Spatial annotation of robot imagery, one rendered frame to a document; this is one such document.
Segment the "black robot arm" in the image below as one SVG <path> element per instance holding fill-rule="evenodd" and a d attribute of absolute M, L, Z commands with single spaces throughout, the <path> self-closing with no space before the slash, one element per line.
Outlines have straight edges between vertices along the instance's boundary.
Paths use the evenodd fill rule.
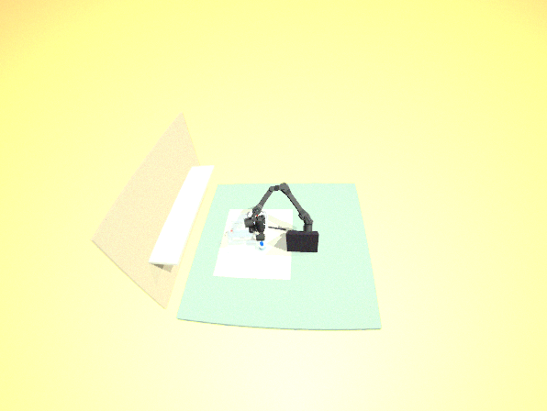
<path fill-rule="evenodd" d="M 303 207 L 297 202 L 296 198 L 291 193 L 291 190 L 287 183 L 281 183 L 281 184 L 269 187 L 269 189 L 263 196 L 262 200 L 252 209 L 251 217 L 243 218 L 245 228 L 249 228 L 248 230 L 250 234 L 252 234 L 254 231 L 258 232 L 255 225 L 257 227 L 262 226 L 263 220 L 265 219 L 264 215 L 261 215 L 261 216 L 258 216 L 258 215 L 261 213 L 264 204 L 266 203 L 266 201 L 268 200 L 272 192 L 280 191 L 280 190 L 289 198 L 291 203 L 294 205 L 294 207 L 298 211 L 299 213 L 298 216 L 300 217 L 301 220 L 304 221 L 303 231 L 313 233 L 314 220 L 311 218 L 311 215 L 305 209 L 303 209 Z"/>

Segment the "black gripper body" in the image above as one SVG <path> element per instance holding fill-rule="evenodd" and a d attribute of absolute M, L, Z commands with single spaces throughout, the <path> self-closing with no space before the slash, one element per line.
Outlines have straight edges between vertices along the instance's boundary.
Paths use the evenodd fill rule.
<path fill-rule="evenodd" d="M 260 227 L 257 227 L 255 225 L 255 227 L 257 228 L 257 231 L 258 233 L 260 233 L 259 235 L 256 235 L 256 241 L 265 241 L 265 235 L 264 235 L 264 225 L 260 226 Z"/>

